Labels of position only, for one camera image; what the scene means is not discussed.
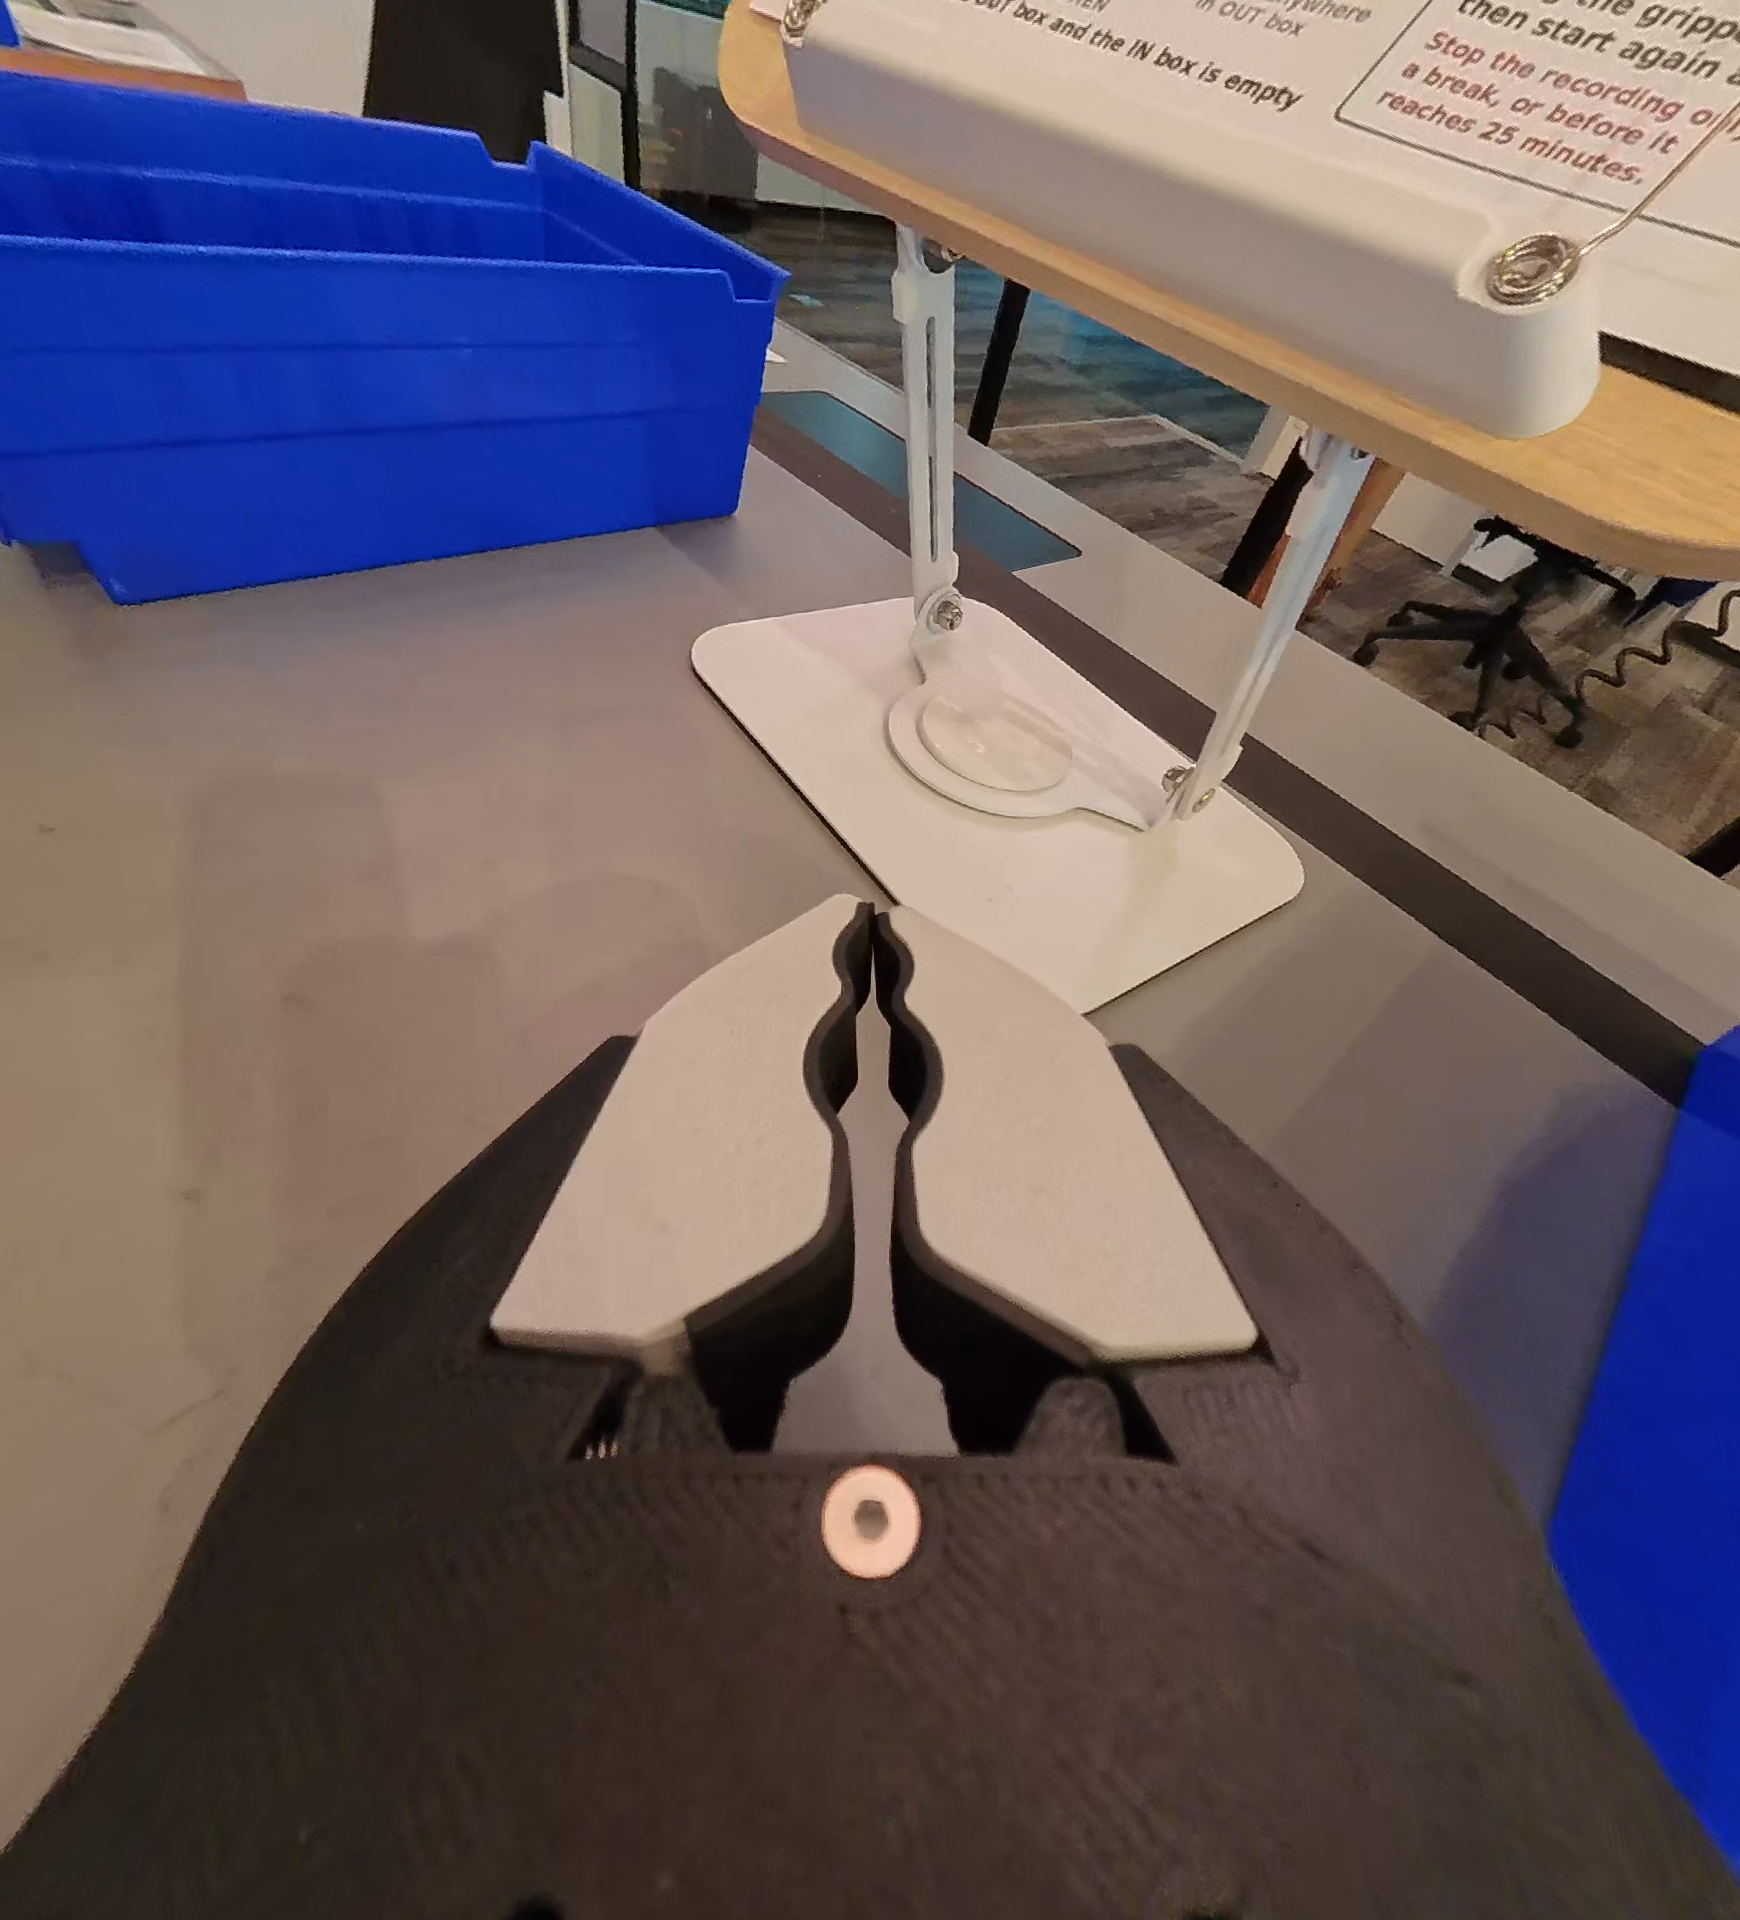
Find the black office chair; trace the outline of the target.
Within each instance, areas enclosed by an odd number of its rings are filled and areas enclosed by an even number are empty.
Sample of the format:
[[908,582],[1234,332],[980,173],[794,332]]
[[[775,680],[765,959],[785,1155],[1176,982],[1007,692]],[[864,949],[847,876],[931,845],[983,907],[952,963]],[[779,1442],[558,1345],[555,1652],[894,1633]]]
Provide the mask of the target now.
[[1404,601],[1358,642],[1350,661],[1374,670],[1388,643],[1462,643],[1462,666],[1479,680],[1469,707],[1450,715],[1452,722],[1474,738],[1514,738],[1517,722],[1528,719],[1553,746],[1575,752],[1586,743],[1587,702],[1556,674],[1531,619],[1560,611],[1566,627],[1582,619],[1624,622],[1641,608],[1641,592],[1610,568],[1511,527],[1507,516],[1484,516],[1473,531],[1474,555],[1493,543],[1528,550],[1504,578],[1486,578],[1473,563],[1459,568],[1462,578],[1495,595],[1493,605]]

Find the printed instruction sheet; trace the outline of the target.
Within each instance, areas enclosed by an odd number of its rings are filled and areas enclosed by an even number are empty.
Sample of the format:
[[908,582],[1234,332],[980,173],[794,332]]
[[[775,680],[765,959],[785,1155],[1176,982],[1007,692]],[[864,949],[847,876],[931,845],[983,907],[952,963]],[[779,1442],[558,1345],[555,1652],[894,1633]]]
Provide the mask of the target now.
[[1055,71],[1594,236],[1603,331],[1740,376],[1740,2],[940,2]]

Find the black cloth cover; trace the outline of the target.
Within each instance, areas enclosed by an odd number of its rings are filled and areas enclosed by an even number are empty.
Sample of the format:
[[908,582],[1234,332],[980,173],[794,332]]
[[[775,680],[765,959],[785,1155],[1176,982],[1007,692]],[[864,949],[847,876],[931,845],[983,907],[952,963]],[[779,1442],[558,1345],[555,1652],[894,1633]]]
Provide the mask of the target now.
[[565,95],[558,2],[374,2],[363,116],[469,131],[498,160],[548,140]]

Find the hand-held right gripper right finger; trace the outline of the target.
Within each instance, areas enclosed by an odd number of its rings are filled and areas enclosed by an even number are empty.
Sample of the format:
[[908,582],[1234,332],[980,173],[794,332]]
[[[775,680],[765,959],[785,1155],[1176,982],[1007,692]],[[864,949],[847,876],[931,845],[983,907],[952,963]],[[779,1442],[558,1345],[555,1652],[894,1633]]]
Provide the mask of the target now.
[[1058,1380],[1237,1359],[1260,1329],[1106,1037],[1027,971],[895,907],[874,923],[908,1126],[890,1295],[964,1455],[1010,1455]]

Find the white document stand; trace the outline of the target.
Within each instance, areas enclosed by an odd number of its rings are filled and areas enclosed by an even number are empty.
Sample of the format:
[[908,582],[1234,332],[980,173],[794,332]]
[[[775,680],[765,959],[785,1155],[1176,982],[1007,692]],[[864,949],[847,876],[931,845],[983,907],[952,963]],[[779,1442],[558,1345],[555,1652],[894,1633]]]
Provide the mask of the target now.
[[[1100,1011],[1296,899],[1227,790],[1374,458],[1621,564],[1740,578],[1740,417],[1600,361],[1617,236],[1326,155],[1296,53],[1221,2],[733,2],[754,146],[894,218],[905,598],[707,630],[693,670],[977,982]],[[956,272],[976,256],[1294,413],[1316,507],[1206,743],[1173,749],[959,588]]]

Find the blue plastic bin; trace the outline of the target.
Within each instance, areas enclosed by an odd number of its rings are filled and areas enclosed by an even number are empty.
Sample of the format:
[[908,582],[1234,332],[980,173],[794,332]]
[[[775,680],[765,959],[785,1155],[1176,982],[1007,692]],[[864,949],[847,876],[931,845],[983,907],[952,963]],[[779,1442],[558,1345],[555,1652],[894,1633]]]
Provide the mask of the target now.
[[1551,1556],[1607,1681],[1740,1870],[1740,1026],[1682,1098]]
[[785,280],[548,146],[0,68],[0,543],[151,605],[736,515]]

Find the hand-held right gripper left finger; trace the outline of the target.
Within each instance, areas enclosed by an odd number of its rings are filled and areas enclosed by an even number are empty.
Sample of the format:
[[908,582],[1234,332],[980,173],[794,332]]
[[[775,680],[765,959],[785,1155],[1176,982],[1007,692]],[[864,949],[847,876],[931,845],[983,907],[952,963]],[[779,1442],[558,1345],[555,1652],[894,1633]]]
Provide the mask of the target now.
[[843,1107],[856,1093],[874,907],[836,896],[681,989],[628,1044],[493,1309],[511,1349],[693,1379],[736,1452],[856,1294]]

